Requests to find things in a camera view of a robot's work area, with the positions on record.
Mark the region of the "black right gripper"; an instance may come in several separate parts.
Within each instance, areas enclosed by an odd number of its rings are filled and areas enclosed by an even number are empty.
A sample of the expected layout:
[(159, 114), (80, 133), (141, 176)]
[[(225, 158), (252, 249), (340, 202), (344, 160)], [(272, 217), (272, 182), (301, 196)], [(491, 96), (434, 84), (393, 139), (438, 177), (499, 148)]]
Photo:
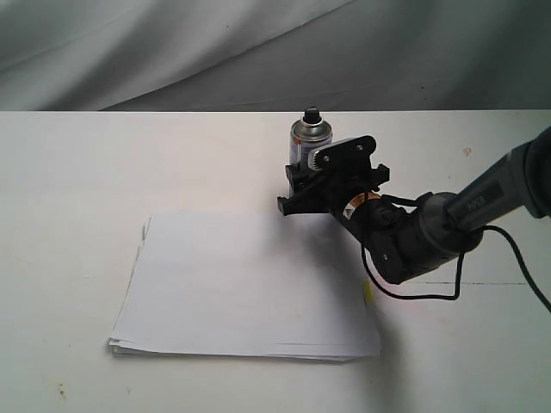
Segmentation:
[(328, 213), (358, 241), (394, 228), (413, 206), (410, 199), (380, 193), (380, 185), (390, 179), (390, 169), (382, 163), (358, 173), (317, 173), (289, 164), (285, 173), (292, 195), (276, 198), (283, 216)]

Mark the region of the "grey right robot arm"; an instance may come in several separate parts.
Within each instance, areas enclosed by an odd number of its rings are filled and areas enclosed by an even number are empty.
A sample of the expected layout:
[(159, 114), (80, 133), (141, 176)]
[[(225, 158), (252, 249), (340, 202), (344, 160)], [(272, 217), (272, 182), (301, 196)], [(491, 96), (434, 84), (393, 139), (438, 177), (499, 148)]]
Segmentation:
[(550, 131), (519, 145), (460, 193), (427, 193), (415, 200), (379, 194), (390, 170), (370, 162), (369, 135), (320, 146), (305, 165), (290, 164), (285, 215), (329, 213), (370, 254), (378, 274), (398, 285), (476, 248), (485, 225), (525, 207), (550, 214)]

